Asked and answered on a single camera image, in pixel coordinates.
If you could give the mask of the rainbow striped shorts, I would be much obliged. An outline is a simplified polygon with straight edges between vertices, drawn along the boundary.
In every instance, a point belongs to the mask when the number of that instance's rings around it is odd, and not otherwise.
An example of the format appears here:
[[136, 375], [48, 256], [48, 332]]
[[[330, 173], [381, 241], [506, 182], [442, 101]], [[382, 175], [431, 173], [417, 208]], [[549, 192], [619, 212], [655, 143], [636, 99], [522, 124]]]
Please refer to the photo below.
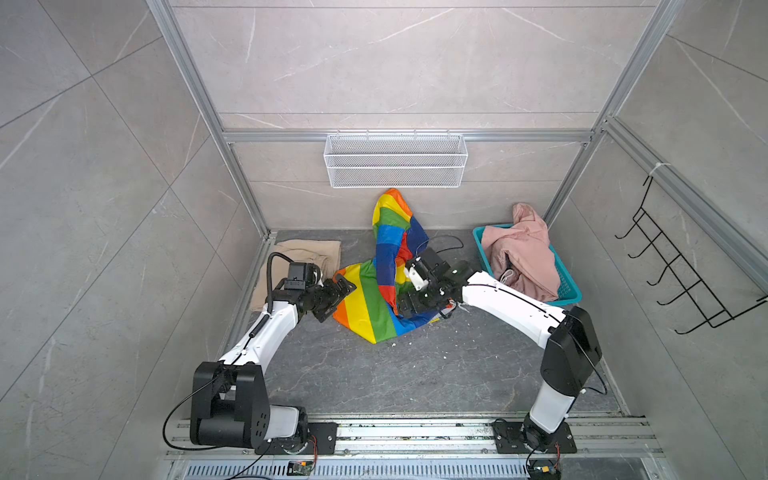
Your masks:
[[413, 288], [405, 264], [428, 246], [429, 237], [401, 192], [382, 194], [373, 210], [375, 255], [339, 271], [355, 290], [338, 306], [333, 318], [372, 344], [389, 341], [432, 323], [436, 311], [402, 314], [397, 295]]

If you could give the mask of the teal plastic basket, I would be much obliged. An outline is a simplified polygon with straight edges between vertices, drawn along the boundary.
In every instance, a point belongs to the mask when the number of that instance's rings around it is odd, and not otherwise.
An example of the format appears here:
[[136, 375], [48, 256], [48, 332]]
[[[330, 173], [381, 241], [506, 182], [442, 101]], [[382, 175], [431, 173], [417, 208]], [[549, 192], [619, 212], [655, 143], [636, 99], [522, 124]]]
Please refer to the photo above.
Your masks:
[[[490, 262], [482, 247], [482, 236], [485, 231], [485, 226], [475, 227], [472, 230], [472, 235], [476, 243], [480, 260], [483, 265], [483, 270], [488, 274], [493, 274]], [[568, 305], [578, 304], [582, 300], [582, 293], [577, 286], [575, 280], [569, 273], [565, 264], [560, 259], [557, 251], [553, 246], [550, 246], [550, 251], [554, 256], [554, 264], [558, 276], [560, 278], [560, 287], [558, 289], [558, 298], [555, 301], [549, 302], [549, 305], [557, 307], [565, 307]]]

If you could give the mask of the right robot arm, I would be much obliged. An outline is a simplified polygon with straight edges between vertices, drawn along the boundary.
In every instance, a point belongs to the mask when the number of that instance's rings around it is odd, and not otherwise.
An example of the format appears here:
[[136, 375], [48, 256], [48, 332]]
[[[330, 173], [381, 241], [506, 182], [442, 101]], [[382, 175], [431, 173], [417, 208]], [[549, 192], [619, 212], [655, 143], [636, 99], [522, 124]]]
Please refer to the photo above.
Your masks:
[[438, 312], [455, 306], [483, 310], [515, 328], [543, 349], [542, 384], [521, 426], [521, 439], [531, 451], [547, 451], [565, 431], [576, 399], [598, 374], [602, 351], [590, 315], [535, 300], [474, 270], [464, 261], [455, 266], [422, 255], [405, 264], [413, 288], [397, 296], [405, 314]]

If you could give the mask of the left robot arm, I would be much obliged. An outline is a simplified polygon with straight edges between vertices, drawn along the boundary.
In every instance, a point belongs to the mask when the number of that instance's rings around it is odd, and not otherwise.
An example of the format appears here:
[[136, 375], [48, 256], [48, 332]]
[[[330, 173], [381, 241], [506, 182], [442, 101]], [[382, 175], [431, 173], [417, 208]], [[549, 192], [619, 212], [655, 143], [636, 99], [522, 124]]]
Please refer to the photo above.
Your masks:
[[315, 284], [281, 281], [244, 337], [218, 361], [203, 362], [195, 370], [191, 442], [206, 448], [255, 450], [272, 442], [285, 450], [302, 449], [309, 441], [306, 411], [271, 404], [264, 374], [305, 314], [324, 321], [355, 290], [341, 275]]

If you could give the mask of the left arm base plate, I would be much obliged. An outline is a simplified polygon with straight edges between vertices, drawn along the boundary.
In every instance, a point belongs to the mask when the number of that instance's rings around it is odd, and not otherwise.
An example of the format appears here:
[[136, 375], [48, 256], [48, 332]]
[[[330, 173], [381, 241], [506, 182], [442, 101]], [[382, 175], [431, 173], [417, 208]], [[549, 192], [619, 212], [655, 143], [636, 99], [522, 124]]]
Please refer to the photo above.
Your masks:
[[255, 449], [256, 454], [266, 455], [332, 455], [335, 452], [338, 424], [334, 422], [310, 422], [299, 424], [292, 437], [264, 441]]

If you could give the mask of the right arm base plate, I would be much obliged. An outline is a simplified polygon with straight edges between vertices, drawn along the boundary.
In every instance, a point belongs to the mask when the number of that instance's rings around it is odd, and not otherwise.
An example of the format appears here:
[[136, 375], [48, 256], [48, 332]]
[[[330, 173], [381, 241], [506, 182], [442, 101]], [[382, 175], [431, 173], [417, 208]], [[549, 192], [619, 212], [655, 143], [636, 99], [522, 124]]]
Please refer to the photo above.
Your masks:
[[574, 454], [577, 447], [566, 422], [553, 432], [547, 433], [528, 417], [523, 421], [508, 421], [498, 418], [490, 424], [496, 450], [500, 454]]

